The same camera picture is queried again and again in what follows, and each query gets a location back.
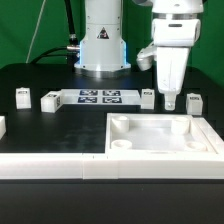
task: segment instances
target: green wall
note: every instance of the green wall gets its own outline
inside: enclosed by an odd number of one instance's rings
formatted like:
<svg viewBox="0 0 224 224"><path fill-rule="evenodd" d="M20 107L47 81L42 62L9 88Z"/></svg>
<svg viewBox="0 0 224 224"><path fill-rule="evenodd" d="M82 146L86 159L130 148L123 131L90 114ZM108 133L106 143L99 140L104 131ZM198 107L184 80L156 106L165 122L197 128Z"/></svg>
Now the green wall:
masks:
<svg viewBox="0 0 224 224"><path fill-rule="evenodd" d="M85 33L84 0L71 0L77 36ZM25 63L42 0L0 0L0 67ZM199 68L224 87L223 0L208 0L202 17L200 41L194 46L189 65ZM128 45L128 61L150 43L151 8L124 0L123 38ZM68 28L64 0L47 0L31 59L58 46L67 45ZM43 63L66 63L65 58L45 59Z"/></svg>

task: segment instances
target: white cylinder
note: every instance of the white cylinder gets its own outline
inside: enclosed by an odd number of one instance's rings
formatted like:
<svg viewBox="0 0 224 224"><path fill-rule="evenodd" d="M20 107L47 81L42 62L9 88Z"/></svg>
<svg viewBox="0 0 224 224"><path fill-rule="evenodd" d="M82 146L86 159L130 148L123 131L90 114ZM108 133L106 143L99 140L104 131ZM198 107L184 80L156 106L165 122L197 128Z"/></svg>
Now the white cylinder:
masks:
<svg viewBox="0 0 224 224"><path fill-rule="evenodd" d="M112 130L116 133L126 133L129 131L129 118L118 115L112 118Z"/></svg>
<svg viewBox="0 0 224 224"><path fill-rule="evenodd" d="M189 133L190 120L186 117L175 117L171 123L171 132L175 135Z"/></svg>
<svg viewBox="0 0 224 224"><path fill-rule="evenodd" d="M187 142L184 148L186 151L206 151L207 147L205 144L201 143L201 142L196 142L196 141L192 141L192 142Z"/></svg>
<svg viewBox="0 0 224 224"><path fill-rule="evenodd" d="M111 143L111 149L132 149L132 142L128 140L115 140Z"/></svg>

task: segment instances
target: black table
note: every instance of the black table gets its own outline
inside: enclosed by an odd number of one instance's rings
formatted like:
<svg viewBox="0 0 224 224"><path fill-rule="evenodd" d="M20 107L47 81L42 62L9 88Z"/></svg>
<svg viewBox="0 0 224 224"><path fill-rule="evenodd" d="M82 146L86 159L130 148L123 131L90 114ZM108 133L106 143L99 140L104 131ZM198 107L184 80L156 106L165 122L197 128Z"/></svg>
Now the black table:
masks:
<svg viewBox="0 0 224 224"><path fill-rule="evenodd" d="M31 110L16 110L15 89L31 89ZM63 106L41 113L40 98L60 89L156 90L155 110L139 106ZM203 117L224 137L224 90L188 68L176 110L163 109L156 75L133 70L112 80L93 80L66 65L12 64L0 70L0 115L7 133L0 153L103 153L106 115L186 114L186 94L202 95ZM223 180L1 180L1 223L223 223Z"/></svg>

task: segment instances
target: white cube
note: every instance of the white cube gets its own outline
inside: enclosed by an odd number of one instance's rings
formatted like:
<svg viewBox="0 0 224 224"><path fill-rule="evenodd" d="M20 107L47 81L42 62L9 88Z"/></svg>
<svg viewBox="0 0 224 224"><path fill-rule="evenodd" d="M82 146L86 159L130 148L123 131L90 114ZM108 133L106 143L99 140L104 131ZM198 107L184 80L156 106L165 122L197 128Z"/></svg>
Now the white cube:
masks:
<svg viewBox="0 0 224 224"><path fill-rule="evenodd" d="M62 105L62 92L51 91L41 98L41 111L55 113Z"/></svg>
<svg viewBox="0 0 224 224"><path fill-rule="evenodd" d="M142 89L141 109L154 109L155 91L152 89Z"/></svg>
<svg viewBox="0 0 224 224"><path fill-rule="evenodd" d="M203 101L200 94L187 94L187 114L202 115Z"/></svg>
<svg viewBox="0 0 224 224"><path fill-rule="evenodd" d="M30 89L29 88L16 89L16 108L17 109L31 108Z"/></svg>
<svg viewBox="0 0 224 224"><path fill-rule="evenodd" d="M5 117L0 116L0 139L3 137L5 132L6 132Z"/></svg>

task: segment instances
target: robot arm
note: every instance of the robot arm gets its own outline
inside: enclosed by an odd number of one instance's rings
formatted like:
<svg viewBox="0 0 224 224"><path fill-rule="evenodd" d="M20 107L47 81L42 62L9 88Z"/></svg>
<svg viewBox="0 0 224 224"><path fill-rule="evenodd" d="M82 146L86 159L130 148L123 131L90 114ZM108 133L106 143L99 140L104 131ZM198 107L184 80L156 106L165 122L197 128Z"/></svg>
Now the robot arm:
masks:
<svg viewBox="0 0 224 224"><path fill-rule="evenodd" d="M132 0L135 4L142 6L152 6L154 0Z"/></svg>
<svg viewBox="0 0 224 224"><path fill-rule="evenodd" d="M141 70L157 61L157 83L165 94L165 109L174 110L180 93L191 47L200 36L202 0L133 0L139 5L153 4L153 42L138 54Z"/></svg>

